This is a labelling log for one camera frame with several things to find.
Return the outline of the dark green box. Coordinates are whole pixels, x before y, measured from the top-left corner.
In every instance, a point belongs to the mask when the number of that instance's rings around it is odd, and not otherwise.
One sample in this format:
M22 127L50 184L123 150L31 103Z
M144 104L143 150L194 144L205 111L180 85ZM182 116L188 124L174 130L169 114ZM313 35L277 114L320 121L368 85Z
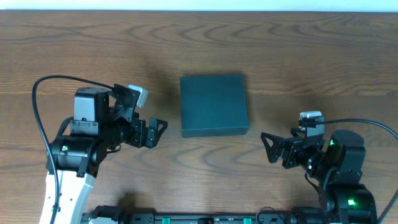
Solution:
M238 136L249 129L242 74L182 77L180 102L183 138Z

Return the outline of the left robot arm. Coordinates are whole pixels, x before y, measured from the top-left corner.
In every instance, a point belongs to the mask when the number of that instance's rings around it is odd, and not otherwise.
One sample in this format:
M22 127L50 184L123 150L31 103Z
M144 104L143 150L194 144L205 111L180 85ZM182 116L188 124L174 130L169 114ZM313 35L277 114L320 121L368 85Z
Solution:
M106 156L122 144L156 147L168 123L140 119L135 109L143 108L147 95L134 85L77 89L74 115L63 121L47 153L41 223L80 223Z

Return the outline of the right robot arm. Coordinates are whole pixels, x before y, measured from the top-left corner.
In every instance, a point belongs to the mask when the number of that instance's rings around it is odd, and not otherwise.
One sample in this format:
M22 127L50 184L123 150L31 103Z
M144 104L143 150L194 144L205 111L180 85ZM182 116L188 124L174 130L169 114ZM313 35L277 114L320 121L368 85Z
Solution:
M262 133L269 162L282 159L285 169L302 167L305 178L318 181L320 208L296 207L284 223L377 223L372 193L360 183L366 155L364 139L340 129L325 141L325 119L316 111L301 113L291 138Z

